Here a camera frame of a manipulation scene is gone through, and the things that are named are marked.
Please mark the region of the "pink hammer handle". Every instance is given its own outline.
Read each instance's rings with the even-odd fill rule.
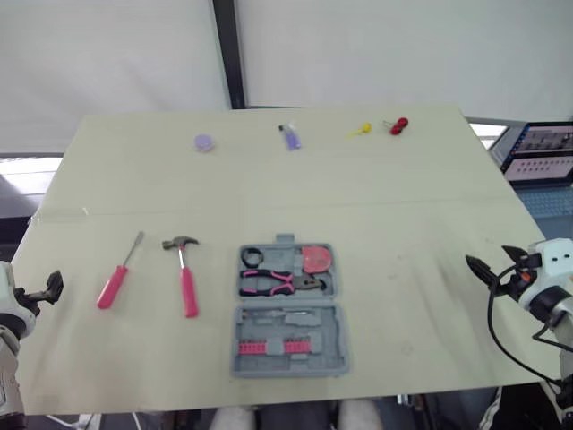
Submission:
[[[127,267],[117,266],[115,268],[114,274],[107,280],[104,289],[101,290],[101,294],[98,297],[98,302],[96,302],[99,309],[108,309],[114,303],[117,291],[119,291],[124,281],[125,273],[127,273]]]
[[[193,318],[199,314],[197,300],[195,299],[195,285],[193,275],[188,267],[181,269],[181,290],[183,291],[183,303],[185,305],[185,316]]]

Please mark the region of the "purple object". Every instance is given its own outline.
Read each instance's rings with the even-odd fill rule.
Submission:
[[[213,139],[208,134],[197,134],[194,141],[195,148],[199,152],[207,152],[213,149]]]
[[[301,141],[298,139],[298,136],[296,135],[295,130],[291,125],[289,124],[279,125],[278,129],[285,136],[286,146],[288,147],[289,151],[301,149],[302,147]]]

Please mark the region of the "hammer head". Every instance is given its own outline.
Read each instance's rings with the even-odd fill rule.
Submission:
[[[185,246],[187,244],[199,244],[199,241],[197,239],[193,239],[192,237],[188,237],[188,236],[177,236],[174,237],[173,240],[164,240],[163,242],[161,242],[161,244],[163,245],[163,249],[171,249],[171,248],[180,248],[183,247],[185,248]]]

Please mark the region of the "floor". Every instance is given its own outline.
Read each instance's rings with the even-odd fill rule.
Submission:
[[[449,391],[426,395],[428,409],[432,412],[434,425],[437,428],[467,429],[477,428],[484,411],[490,405],[495,388]],[[411,408],[398,405],[396,397],[380,398],[374,401],[379,410],[384,430],[421,430],[423,426],[415,418]],[[160,414],[138,414],[141,430],[208,430],[215,409],[203,409],[178,412],[180,426],[174,426],[174,413],[171,418]],[[66,422],[77,421],[77,416],[59,416]],[[29,417],[29,430],[62,430],[65,427],[58,425],[46,417]],[[111,414],[102,418],[101,430],[136,430],[131,414]]]

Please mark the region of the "laptop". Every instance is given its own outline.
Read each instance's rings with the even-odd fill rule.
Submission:
[[[526,124],[500,168],[546,238],[573,237],[573,122]]]

